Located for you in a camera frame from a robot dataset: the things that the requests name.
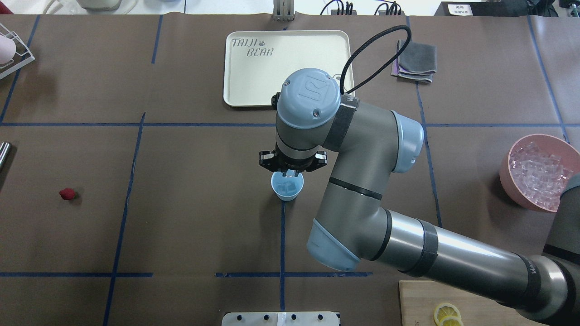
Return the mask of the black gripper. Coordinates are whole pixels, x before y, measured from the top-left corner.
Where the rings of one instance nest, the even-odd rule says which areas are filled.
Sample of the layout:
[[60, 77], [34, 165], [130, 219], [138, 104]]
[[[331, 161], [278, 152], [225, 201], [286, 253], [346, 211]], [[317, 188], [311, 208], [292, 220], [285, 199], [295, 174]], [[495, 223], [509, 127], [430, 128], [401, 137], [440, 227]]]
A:
[[299, 173], [312, 173], [328, 164], [326, 151], [317, 151], [314, 155], [295, 159], [281, 151], [260, 151], [259, 165], [271, 173], [282, 173], [282, 177], [298, 177]]

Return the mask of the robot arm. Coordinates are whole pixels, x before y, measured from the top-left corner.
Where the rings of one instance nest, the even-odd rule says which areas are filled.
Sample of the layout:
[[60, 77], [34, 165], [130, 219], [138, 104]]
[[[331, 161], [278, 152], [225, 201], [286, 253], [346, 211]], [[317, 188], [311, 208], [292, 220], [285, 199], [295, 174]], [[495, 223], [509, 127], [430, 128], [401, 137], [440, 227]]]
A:
[[311, 173], [337, 153], [313, 219], [307, 250], [321, 264], [353, 271], [377, 261], [514, 309], [550, 326], [579, 324], [579, 175], [572, 175], [541, 255], [496, 248], [382, 206], [392, 173], [422, 151], [416, 120], [360, 101], [317, 68], [292, 72], [271, 99], [275, 147], [259, 165], [272, 173]]

